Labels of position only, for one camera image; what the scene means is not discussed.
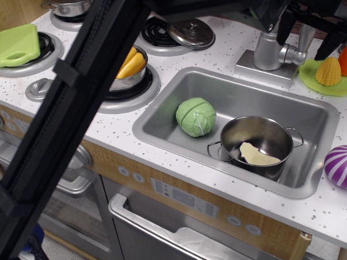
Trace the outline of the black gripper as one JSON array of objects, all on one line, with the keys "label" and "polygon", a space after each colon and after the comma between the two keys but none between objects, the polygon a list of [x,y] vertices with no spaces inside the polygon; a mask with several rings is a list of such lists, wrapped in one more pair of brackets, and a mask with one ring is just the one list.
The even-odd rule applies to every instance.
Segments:
[{"label": "black gripper", "polygon": [[347,7],[343,0],[251,0],[249,25],[270,32],[284,45],[298,22],[327,33],[314,60],[324,60],[347,38]]}]

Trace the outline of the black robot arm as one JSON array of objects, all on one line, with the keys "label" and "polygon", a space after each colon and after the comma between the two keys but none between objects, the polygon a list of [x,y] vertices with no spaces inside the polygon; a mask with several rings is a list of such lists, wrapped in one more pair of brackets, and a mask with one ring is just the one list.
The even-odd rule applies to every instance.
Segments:
[{"label": "black robot arm", "polygon": [[96,0],[15,158],[0,180],[0,260],[18,255],[85,136],[146,18],[255,11],[255,28],[275,27],[292,0]]}]

